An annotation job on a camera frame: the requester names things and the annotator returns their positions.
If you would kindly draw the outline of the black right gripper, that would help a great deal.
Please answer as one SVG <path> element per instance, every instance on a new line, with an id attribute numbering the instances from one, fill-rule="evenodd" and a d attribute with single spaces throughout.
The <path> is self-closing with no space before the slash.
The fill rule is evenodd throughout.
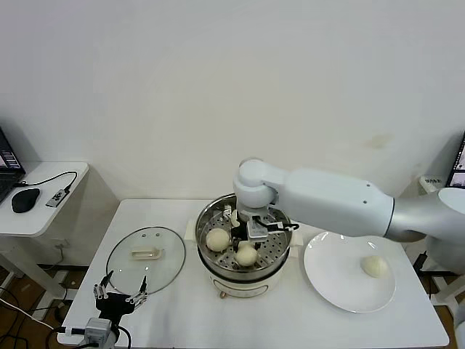
<path id="1" fill-rule="evenodd" d="M 248 241 L 247 222 L 231 219 L 230 236 L 232 239 L 232 250 L 237 252 L 242 241 Z"/>

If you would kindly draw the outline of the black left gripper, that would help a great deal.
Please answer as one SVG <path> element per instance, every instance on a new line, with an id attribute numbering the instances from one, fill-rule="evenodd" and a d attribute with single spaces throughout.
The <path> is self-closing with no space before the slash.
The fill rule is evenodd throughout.
<path id="1" fill-rule="evenodd" d="M 134 312 L 134 304 L 142 304 L 147 299 L 147 276 L 144 276 L 139 292 L 133 296 L 117 293 L 107 293 L 113 271 L 105 275 L 101 282 L 93 287 L 95 306 L 100 312 L 99 318 L 121 320 L 125 315 Z"/>

